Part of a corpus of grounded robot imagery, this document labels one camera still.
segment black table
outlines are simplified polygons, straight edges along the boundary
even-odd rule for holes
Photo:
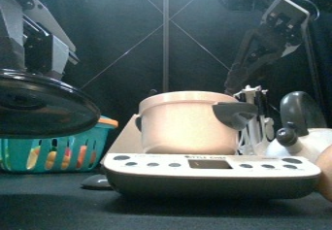
[[[332,229],[332,203],[292,200],[126,198],[88,190],[93,173],[0,173],[0,229]]]

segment black pot lid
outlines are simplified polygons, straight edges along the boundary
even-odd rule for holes
[[[23,71],[0,70],[0,137],[52,138],[93,128],[101,111],[78,88]]]

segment display screen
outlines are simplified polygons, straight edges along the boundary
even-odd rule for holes
[[[226,160],[196,160],[191,159],[189,166],[193,169],[232,169]]]

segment teal plastic basket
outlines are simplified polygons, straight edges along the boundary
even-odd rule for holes
[[[102,117],[90,130],[53,139],[2,139],[0,167],[15,173],[88,172],[100,164],[109,131],[118,122]]]

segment white kettle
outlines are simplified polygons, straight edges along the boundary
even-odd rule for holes
[[[332,129],[327,128],[321,107],[310,95],[297,91],[280,102],[283,128],[267,148],[267,156],[305,156],[315,162],[332,145]]]

